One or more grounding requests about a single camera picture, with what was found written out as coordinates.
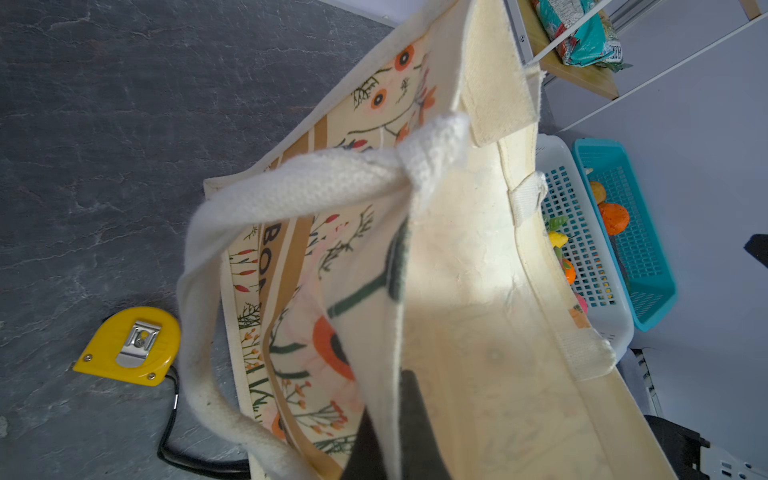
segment blue plastic basket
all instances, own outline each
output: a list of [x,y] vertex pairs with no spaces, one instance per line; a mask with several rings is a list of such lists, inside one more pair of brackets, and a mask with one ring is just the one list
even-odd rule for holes
[[[584,184],[589,185],[590,180],[600,182],[607,193],[606,201],[621,205],[630,214],[627,229],[610,237],[609,241],[623,267],[622,280],[632,303],[634,325],[647,332],[672,308],[677,299],[677,288],[634,178],[627,151],[616,141],[585,138],[574,142],[573,155]],[[585,168],[593,171],[586,175]],[[599,217],[598,203],[591,188],[587,191]],[[608,239],[605,225],[600,224]]]

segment wooden shelf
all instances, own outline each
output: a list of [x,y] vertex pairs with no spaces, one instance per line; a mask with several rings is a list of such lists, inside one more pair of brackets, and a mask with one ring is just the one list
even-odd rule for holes
[[[541,26],[531,0],[518,0],[518,4],[520,5],[520,12],[525,23],[525,30],[528,33],[528,40],[531,42],[531,50],[533,50],[533,55],[536,55],[549,45],[549,37],[544,27]],[[601,97],[606,97],[608,100],[614,100],[619,96],[619,90],[614,81],[614,72],[607,68],[600,68],[594,65],[589,67],[563,65],[563,62],[560,61],[560,57],[558,57],[554,50],[542,58],[540,66],[542,70],[553,74],[555,77],[570,81],[572,84],[586,88]]]
[[757,0],[739,0],[741,6],[744,7],[744,13],[749,20],[754,20],[760,16],[760,6],[757,4]]

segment yellow tape measure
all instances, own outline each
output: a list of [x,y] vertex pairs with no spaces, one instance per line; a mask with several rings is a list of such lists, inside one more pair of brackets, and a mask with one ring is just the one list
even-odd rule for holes
[[72,369],[138,385],[157,386],[179,351],[176,319],[150,306],[129,308],[109,317]]

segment orange fruit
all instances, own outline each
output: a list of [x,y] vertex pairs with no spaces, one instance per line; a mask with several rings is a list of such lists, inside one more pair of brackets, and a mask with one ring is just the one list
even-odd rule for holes
[[568,281],[568,285],[573,285],[576,281],[576,269],[573,263],[563,259],[563,272],[565,272],[565,279]]
[[629,225],[629,212],[621,205],[600,204],[599,208],[608,235],[618,235]]
[[599,204],[602,204],[605,202],[605,187],[603,187],[603,184],[600,182],[589,182],[589,186],[592,187],[592,194],[594,195],[594,201],[598,202]]

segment yellow lemon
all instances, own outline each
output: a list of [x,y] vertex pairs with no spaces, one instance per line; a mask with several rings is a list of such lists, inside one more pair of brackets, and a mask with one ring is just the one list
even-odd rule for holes
[[600,182],[589,182],[589,186],[592,187],[592,194],[598,205],[605,202],[605,187]]
[[563,245],[568,243],[568,235],[560,232],[549,232],[549,241],[553,247],[562,248]]

